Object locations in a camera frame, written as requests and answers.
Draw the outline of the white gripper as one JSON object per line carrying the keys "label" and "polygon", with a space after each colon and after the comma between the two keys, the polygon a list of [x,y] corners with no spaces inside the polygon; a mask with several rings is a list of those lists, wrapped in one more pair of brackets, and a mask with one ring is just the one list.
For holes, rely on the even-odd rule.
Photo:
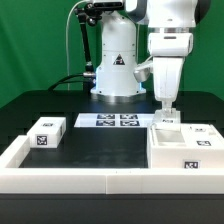
{"label": "white gripper", "polygon": [[172,103],[177,98],[184,59],[181,57],[154,57],[154,94],[162,102],[165,115],[172,113]]}

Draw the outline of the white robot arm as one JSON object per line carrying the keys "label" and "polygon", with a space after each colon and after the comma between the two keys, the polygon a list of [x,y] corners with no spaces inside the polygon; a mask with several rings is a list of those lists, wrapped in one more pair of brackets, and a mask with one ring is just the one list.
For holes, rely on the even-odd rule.
{"label": "white robot arm", "polygon": [[96,69],[96,98],[118,101],[143,95],[154,78],[160,115],[170,116],[182,68],[193,50],[192,30],[211,0],[90,0],[102,17],[102,59]]}

